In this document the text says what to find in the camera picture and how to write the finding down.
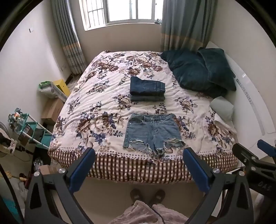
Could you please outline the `folded dark blue jeans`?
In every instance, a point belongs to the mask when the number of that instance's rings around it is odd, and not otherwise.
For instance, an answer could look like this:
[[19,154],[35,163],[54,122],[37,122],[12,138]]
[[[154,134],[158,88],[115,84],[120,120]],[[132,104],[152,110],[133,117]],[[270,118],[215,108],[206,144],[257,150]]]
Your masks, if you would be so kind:
[[131,77],[130,94],[137,96],[163,96],[166,92],[165,84],[155,80],[143,80]]

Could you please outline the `dark teal front pillow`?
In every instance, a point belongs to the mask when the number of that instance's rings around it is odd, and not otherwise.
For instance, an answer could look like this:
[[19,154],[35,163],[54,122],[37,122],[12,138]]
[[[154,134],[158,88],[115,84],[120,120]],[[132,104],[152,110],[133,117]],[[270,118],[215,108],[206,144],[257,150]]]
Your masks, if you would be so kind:
[[211,84],[204,60],[188,49],[167,50],[160,57],[168,63],[178,84],[188,90],[207,92]]

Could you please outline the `dark teal rear pillow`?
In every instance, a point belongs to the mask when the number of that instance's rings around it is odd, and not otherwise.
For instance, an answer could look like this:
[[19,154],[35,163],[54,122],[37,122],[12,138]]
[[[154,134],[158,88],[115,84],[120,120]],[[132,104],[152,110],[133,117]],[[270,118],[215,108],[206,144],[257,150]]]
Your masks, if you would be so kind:
[[199,48],[197,50],[206,65],[208,80],[226,90],[236,91],[234,73],[220,48]]

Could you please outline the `folded light green cloth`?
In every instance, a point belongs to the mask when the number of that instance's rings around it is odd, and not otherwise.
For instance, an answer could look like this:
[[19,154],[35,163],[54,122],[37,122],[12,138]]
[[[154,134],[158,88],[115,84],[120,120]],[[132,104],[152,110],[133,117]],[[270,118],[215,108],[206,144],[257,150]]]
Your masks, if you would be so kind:
[[219,96],[211,101],[210,107],[217,113],[224,121],[232,121],[234,106],[224,97]]

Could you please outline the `white bed headboard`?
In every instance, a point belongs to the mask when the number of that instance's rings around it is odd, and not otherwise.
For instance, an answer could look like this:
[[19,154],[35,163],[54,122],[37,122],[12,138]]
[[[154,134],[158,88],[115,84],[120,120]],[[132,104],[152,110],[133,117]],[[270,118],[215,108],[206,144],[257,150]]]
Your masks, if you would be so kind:
[[228,54],[225,57],[234,73],[236,91],[229,91],[225,98],[234,106],[233,125],[238,143],[262,159],[267,155],[257,147],[258,140],[275,144],[275,126],[260,93]]

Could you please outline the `teal storage cart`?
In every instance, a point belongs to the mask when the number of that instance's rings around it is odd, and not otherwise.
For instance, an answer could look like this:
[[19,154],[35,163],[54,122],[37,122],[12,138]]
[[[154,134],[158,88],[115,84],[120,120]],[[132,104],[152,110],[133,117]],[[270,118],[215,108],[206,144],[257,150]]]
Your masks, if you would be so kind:
[[31,115],[16,108],[12,114],[9,114],[7,121],[11,130],[18,135],[22,146],[35,144],[38,148],[49,149],[52,133]]

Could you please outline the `cardboard box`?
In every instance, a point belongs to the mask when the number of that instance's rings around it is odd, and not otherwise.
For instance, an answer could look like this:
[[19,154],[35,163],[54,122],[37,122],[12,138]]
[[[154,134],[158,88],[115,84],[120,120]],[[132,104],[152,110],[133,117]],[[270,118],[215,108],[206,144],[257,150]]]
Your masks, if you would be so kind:
[[48,99],[41,114],[41,120],[49,125],[55,125],[64,106],[60,98]]

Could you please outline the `folded white cloth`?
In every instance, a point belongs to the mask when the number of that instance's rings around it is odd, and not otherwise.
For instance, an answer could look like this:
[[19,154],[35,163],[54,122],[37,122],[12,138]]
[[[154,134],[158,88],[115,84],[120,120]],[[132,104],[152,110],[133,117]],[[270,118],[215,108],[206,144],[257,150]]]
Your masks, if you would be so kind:
[[217,113],[214,115],[214,124],[224,131],[231,132],[232,134],[237,134],[232,121],[224,121]]

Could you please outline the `left brown slipper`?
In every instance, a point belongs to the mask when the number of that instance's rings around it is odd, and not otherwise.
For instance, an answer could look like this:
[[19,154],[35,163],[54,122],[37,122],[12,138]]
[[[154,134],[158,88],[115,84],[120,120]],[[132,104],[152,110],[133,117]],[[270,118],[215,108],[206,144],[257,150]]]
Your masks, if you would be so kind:
[[130,192],[130,197],[132,204],[134,204],[136,201],[144,201],[144,198],[142,196],[142,193],[138,189],[132,189]]

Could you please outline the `left striped grey curtain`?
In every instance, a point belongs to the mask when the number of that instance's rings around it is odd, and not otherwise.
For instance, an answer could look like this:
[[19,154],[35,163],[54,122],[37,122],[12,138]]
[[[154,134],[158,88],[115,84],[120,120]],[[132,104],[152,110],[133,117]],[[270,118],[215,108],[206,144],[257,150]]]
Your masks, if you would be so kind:
[[85,60],[80,41],[75,29],[69,1],[51,1],[53,16],[59,39],[72,74],[78,75],[85,71]]

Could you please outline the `pink fuzzy pajama legs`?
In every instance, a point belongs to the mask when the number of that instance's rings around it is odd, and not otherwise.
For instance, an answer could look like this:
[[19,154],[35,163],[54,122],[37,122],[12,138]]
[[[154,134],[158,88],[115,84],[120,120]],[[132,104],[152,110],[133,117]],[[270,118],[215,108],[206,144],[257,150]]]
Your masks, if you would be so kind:
[[111,220],[109,223],[186,223],[188,217],[165,207],[162,204],[154,204],[152,207],[142,201],[135,201],[123,214]]

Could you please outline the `light blue denim shorts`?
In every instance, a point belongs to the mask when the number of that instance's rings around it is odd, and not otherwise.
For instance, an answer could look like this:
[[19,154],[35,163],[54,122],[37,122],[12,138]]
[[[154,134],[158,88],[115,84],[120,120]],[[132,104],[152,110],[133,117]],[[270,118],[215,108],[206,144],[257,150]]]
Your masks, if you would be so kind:
[[178,153],[184,146],[174,114],[131,115],[126,127],[124,149],[164,159],[165,154]]

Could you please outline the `yellow box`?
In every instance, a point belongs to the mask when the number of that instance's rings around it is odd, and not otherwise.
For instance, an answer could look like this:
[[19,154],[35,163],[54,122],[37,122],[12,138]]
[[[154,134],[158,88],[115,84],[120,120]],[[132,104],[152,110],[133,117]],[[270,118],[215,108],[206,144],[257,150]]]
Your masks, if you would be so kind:
[[61,90],[61,92],[63,92],[67,97],[69,97],[71,92],[63,79],[56,80],[53,83],[56,85],[56,87],[58,87]]

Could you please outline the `folded dark grey pants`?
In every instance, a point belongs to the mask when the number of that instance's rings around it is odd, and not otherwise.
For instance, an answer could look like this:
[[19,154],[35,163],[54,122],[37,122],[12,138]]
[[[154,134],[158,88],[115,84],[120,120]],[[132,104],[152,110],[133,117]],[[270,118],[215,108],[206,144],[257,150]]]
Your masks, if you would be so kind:
[[161,102],[165,100],[165,96],[140,96],[131,95],[131,102]]

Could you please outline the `floral bed quilt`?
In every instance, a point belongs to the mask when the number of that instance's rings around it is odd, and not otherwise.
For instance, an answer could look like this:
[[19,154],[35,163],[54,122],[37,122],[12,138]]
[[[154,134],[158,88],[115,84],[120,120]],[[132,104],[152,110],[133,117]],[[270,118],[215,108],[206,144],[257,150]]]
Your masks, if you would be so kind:
[[87,148],[89,176],[115,182],[192,179],[183,150],[192,148],[226,173],[235,128],[210,107],[211,97],[179,86],[158,52],[101,52],[85,69],[53,128],[48,154],[69,167]]

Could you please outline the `dark teal pillow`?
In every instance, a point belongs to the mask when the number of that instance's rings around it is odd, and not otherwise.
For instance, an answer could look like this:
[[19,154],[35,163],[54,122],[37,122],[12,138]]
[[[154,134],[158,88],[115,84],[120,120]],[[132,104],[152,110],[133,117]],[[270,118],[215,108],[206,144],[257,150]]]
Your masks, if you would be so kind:
[[199,48],[197,50],[206,65],[208,80],[226,90],[236,91],[234,73],[220,48]]
[[207,92],[211,84],[204,60],[188,49],[167,50],[160,57],[168,63],[178,84],[188,90]]

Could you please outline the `white framed window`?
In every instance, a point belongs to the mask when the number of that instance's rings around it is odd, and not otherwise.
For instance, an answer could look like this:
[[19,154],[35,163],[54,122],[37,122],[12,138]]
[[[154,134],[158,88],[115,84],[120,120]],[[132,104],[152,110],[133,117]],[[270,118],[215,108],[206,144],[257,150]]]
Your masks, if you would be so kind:
[[128,23],[160,24],[163,14],[159,0],[83,0],[79,5],[86,31]]

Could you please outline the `right teal curtain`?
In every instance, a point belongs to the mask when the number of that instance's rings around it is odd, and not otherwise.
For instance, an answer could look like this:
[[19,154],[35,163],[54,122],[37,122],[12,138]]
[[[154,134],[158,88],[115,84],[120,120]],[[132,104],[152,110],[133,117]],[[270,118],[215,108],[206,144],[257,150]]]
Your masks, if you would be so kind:
[[206,47],[217,4],[215,0],[163,1],[161,51]]

